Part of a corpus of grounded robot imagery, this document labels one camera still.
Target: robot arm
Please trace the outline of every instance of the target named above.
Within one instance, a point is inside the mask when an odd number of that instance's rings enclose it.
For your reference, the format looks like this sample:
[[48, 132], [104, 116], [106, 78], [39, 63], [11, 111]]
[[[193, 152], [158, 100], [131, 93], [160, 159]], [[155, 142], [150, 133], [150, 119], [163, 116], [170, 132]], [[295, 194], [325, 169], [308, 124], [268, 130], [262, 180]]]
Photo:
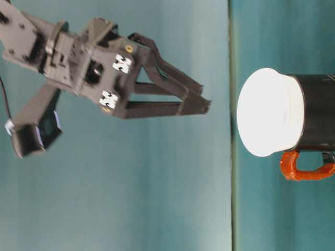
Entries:
[[[54, 110], [61, 90], [123, 119], [206, 114], [209, 109], [210, 102], [201, 96], [203, 86], [164, 61], [151, 39], [137, 33], [121, 37], [118, 25], [106, 19], [94, 18], [75, 34], [64, 20], [51, 24], [0, 0], [0, 41], [5, 59], [47, 79], [7, 123], [19, 157], [45, 150], [60, 134]], [[137, 81], [142, 68], [152, 83]], [[132, 93], [171, 95], [180, 101], [134, 102], [129, 100]], [[49, 134], [43, 131], [45, 118], [52, 124]]]

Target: white lid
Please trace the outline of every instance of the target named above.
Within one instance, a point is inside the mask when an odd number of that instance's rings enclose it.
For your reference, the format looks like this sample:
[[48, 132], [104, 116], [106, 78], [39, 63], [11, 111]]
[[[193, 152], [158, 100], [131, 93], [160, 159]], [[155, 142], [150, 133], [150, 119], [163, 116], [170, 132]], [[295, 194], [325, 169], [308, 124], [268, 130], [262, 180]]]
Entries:
[[237, 105], [237, 126], [252, 154], [265, 157], [289, 150], [304, 126], [304, 98], [298, 81], [264, 68], [245, 82]]

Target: orange handle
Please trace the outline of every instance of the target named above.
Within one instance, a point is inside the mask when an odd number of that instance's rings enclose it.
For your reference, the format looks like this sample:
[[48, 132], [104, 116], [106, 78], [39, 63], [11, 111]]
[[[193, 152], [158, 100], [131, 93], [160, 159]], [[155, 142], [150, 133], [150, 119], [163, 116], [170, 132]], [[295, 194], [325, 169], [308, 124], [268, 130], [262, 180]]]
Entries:
[[300, 171], [297, 169], [299, 152], [285, 152], [281, 160], [281, 170], [288, 180], [321, 180], [335, 173], [335, 163], [325, 164], [315, 171]]

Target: white marker sticker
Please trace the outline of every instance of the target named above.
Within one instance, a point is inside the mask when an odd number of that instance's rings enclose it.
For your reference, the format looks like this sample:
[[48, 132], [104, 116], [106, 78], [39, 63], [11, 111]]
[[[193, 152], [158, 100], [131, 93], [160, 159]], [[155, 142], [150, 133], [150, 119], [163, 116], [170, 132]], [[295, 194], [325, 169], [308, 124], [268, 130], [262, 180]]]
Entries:
[[111, 109], [115, 108], [116, 102], [119, 99], [118, 96], [110, 94], [109, 92], [103, 91], [102, 98], [99, 100], [103, 106], [108, 106]]
[[115, 63], [113, 64], [113, 68], [122, 71], [123, 73], [128, 74], [129, 67], [131, 66], [131, 60], [128, 58], [125, 58], [121, 55], [116, 55]]

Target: teal wall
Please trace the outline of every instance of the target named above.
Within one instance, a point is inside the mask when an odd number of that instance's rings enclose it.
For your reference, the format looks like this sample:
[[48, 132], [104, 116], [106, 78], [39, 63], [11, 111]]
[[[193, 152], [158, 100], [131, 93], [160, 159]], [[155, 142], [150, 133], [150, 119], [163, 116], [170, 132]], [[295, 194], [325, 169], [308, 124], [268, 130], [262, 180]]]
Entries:
[[[24, 160], [0, 130], [0, 250], [231, 250], [227, 2], [12, 2], [76, 32], [101, 16], [154, 38], [214, 102], [206, 116], [123, 121], [62, 94], [62, 136]], [[0, 65], [16, 113], [44, 79]]]
[[[241, 87], [261, 67], [282, 73], [334, 73], [332, 0], [232, 0], [231, 69], [233, 114]], [[246, 151], [234, 117], [234, 244], [237, 251], [333, 250], [335, 177], [286, 181], [281, 154], [257, 158]], [[298, 165], [315, 169], [318, 153]]]

